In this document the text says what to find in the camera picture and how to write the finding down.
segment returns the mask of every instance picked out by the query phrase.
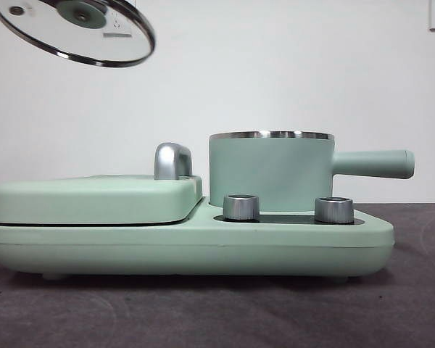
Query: appliance base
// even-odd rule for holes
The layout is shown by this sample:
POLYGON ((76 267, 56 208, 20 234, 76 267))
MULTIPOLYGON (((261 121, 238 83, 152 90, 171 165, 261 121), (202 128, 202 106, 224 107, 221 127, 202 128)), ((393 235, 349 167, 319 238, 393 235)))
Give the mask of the appliance base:
MULTIPOLYGON (((0 263, 57 279, 71 274, 365 276, 382 269, 393 226, 234 223, 201 200, 171 225, 0 225, 0 263)), ((294 212, 312 215, 312 212, 294 212)))

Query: white wall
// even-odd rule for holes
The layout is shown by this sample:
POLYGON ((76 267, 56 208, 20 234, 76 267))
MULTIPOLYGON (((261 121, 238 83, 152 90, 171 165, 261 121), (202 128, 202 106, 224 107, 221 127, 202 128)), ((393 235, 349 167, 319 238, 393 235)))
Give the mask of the white wall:
POLYGON ((408 181, 338 177, 357 202, 435 202, 435 33, 426 0, 138 0, 158 39, 125 69, 39 51, 0 23, 0 183, 152 173, 187 145, 208 184, 207 138, 323 131, 340 151, 410 149, 408 181))

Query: glass lid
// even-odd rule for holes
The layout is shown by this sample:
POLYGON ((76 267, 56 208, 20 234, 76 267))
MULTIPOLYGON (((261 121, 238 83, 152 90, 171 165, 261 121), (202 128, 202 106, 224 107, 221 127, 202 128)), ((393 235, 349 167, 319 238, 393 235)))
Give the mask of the glass lid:
POLYGON ((34 46, 90 65, 128 67, 154 51, 153 28, 124 0, 0 0, 0 20, 34 46))

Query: silver knob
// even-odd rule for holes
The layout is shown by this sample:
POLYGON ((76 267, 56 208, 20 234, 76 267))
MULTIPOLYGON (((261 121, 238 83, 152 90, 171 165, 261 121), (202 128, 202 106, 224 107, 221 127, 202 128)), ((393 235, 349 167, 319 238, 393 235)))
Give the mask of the silver knob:
POLYGON ((248 194, 229 194, 224 197, 223 216, 229 220, 258 220, 260 200, 248 194))
POLYGON ((342 197, 316 198, 314 218, 323 223, 352 223, 353 201, 342 197))

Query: saucepan handle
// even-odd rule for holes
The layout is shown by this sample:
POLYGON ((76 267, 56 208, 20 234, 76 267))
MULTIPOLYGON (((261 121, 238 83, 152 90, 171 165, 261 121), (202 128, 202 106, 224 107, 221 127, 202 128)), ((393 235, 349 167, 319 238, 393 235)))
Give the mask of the saucepan handle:
POLYGON ((408 150, 338 152, 333 174, 408 179, 414 175, 414 154, 408 150))

